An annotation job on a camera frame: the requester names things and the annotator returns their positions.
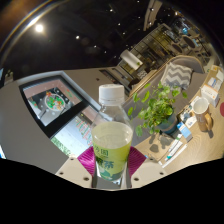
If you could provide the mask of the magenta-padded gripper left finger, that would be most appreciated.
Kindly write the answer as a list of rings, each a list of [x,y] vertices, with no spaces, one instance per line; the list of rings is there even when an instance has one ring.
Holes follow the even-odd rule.
[[[56,175],[81,187],[92,188],[95,171],[95,156],[90,147],[78,157],[70,155]]]

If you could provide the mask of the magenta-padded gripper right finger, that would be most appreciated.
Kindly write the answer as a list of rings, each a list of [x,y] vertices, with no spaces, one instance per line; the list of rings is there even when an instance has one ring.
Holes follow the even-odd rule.
[[[141,188],[167,175],[155,159],[146,157],[134,147],[130,148],[127,172],[127,181],[132,189]]]

